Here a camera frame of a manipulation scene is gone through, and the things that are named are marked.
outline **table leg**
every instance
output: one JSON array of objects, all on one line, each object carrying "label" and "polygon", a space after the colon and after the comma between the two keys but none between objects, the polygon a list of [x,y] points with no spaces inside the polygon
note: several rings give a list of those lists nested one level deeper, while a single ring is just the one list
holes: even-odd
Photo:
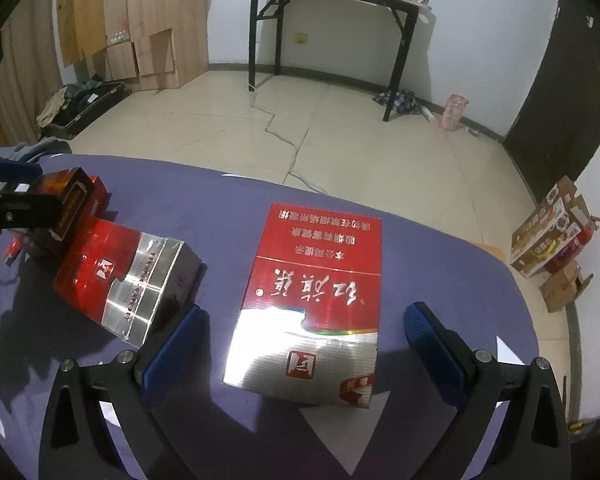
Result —
[{"label": "table leg", "polygon": [[249,92],[256,89],[256,32],[258,26],[258,0],[251,0],[249,20]]},{"label": "table leg", "polygon": [[278,22],[276,25],[276,64],[273,75],[280,75],[280,57],[282,56],[282,24],[285,19],[285,0],[278,0]]},{"label": "table leg", "polygon": [[404,21],[398,54],[395,56],[394,71],[391,74],[391,81],[389,82],[389,102],[386,104],[386,109],[384,110],[384,117],[382,118],[384,122],[389,120],[389,115],[391,115],[391,112],[394,109],[395,95],[398,91],[398,86],[400,86],[400,79],[402,79],[402,73],[404,72],[404,64],[407,61],[409,47],[411,46],[411,38],[413,37],[413,30],[416,27],[417,19],[417,12],[408,12],[407,18]]}]

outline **food box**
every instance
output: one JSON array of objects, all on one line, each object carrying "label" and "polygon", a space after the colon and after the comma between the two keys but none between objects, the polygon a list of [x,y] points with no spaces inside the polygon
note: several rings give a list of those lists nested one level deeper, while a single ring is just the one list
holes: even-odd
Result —
[{"label": "food box", "polygon": [[582,195],[568,178],[560,179],[511,238],[511,265],[528,278],[541,270],[591,222]]}]

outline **purple table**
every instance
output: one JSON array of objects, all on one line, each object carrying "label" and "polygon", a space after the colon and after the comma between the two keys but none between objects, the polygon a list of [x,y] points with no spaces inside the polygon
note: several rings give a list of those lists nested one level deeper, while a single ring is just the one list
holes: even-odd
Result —
[{"label": "purple table", "polygon": [[[184,240],[208,265],[196,303],[208,311],[210,330],[169,399],[155,410],[200,480],[409,478],[454,416],[404,336],[402,313],[413,301],[425,301],[473,349],[496,354],[499,336],[525,363],[538,355],[525,301],[506,266],[434,229],[337,198],[168,162],[60,155],[42,165],[47,172],[81,166],[98,174],[112,193],[109,210],[118,212],[116,222]],[[302,414],[305,406],[222,384],[272,202],[382,219],[374,394],[380,394],[377,405],[386,403],[376,410],[381,414],[371,436],[360,435],[362,448],[350,444],[351,454],[362,454],[352,475],[335,457],[343,460],[349,452],[350,431],[332,454]],[[1,256],[9,241],[7,235],[0,237],[0,443],[26,478],[35,479],[46,402],[60,361],[108,362],[126,345],[55,295],[52,268],[23,258],[6,267]],[[504,406],[496,410],[466,478],[484,465],[504,411]],[[110,428],[114,439],[122,441],[120,429]],[[130,473],[142,478],[128,451],[122,456]],[[350,470],[356,460],[348,460]]]}]

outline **black table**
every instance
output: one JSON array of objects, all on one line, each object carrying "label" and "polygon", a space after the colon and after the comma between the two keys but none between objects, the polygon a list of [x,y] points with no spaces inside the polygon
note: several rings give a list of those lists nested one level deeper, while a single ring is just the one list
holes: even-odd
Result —
[{"label": "black table", "polygon": [[[404,64],[407,61],[411,38],[416,26],[416,20],[420,9],[428,8],[422,4],[408,2],[405,0],[357,0],[359,2],[367,2],[383,7],[388,7],[394,15],[395,22],[400,28],[402,37],[398,46],[398,53],[395,56],[394,71],[391,74],[389,81],[389,102],[384,111],[383,121],[389,120],[389,115],[394,108],[395,94],[398,91],[398,85],[404,72]],[[258,12],[258,0],[251,0],[251,17],[249,22],[249,90],[253,92],[256,85],[256,26],[258,22],[263,20],[277,20],[276,27],[276,60],[274,64],[274,75],[280,75],[280,56],[282,54],[282,25],[285,18],[285,7],[291,0],[269,0],[267,4]],[[265,15],[271,6],[276,6],[277,10],[270,15]],[[398,10],[407,13],[407,17],[402,22],[398,15]]]}]

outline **plastic bag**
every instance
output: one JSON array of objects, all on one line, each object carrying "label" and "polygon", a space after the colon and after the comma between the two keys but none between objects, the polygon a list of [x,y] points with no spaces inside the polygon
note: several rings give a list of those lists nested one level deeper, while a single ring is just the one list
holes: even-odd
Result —
[{"label": "plastic bag", "polygon": [[451,94],[446,101],[445,112],[438,121],[438,126],[446,132],[454,132],[458,129],[464,109],[469,104],[469,101],[458,94]]}]

